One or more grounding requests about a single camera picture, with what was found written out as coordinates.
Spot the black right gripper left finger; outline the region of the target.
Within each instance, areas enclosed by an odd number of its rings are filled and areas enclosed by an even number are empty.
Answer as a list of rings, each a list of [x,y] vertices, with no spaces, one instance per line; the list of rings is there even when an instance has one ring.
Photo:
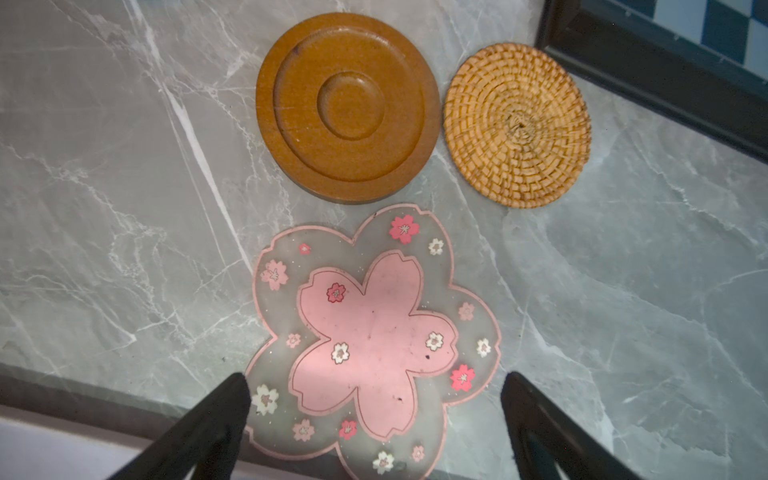
[[[229,479],[251,405],[246,378],[227,377],[113,479]]]

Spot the woven rattan round coaster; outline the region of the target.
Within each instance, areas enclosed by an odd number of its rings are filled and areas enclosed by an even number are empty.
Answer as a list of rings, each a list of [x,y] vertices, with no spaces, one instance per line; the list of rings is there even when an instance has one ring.
[[[590,157],[591,123],[580,90],[554,59],[523,44],[488,46],[459,67],[443,127],[464,179],[507,207],[558,200]]]

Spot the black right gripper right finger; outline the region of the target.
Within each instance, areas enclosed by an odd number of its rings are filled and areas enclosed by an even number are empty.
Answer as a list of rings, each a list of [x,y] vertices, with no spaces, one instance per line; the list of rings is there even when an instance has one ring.
[[[521,373],[506,376],[501,404],[522,479],[640,478]]]

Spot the pink cherry blossom coaster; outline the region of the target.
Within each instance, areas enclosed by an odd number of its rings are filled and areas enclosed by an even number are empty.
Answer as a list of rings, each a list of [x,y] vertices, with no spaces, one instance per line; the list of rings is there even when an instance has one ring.
[[[282,460],[335,452],[354,479],[428,477],[448,408],[485,389],[501,343],[488,305],[454,283],[438,218],[395,204],[352,235],[294,227],[254,275],[269,339],[245,372],[249,443]]]

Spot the brown wooden round coaster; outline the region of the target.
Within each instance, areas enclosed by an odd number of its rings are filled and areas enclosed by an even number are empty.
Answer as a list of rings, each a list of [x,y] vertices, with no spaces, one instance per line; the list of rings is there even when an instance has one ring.
[[[283,172],[339,203],[404,188],[440,132],[438,87],[419,50],[388,24],[353,13],[314,16],[286,31],[262,63],[255,107]]]

